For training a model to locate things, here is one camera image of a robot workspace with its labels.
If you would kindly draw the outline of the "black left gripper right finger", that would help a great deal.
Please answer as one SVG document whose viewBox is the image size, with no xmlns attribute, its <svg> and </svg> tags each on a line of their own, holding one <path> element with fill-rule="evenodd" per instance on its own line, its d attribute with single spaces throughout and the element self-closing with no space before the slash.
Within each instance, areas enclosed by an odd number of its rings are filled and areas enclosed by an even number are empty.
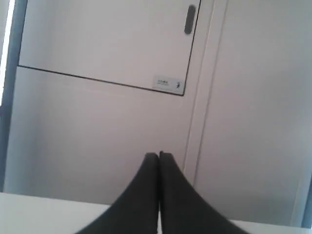
<svg viewBox="0 0 312 234">
<path fill-rule="evenodd" d="M 164 234 L 246 234 L 192 187 L 173 154 L 159 153 L 158 194 Z"/>
</svg>

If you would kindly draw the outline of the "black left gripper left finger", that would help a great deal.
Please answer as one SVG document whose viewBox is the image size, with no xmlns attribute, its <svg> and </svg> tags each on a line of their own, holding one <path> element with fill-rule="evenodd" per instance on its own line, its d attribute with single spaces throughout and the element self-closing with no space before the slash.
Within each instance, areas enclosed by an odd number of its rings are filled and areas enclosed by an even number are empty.
<svg viewBox="0 0 312 234">
<path fill-rule="evenodd" d="M 158 155 L 147 153 L 124 192 L 79 234 L 156 234 L 158 230 Z"/>
</svg>

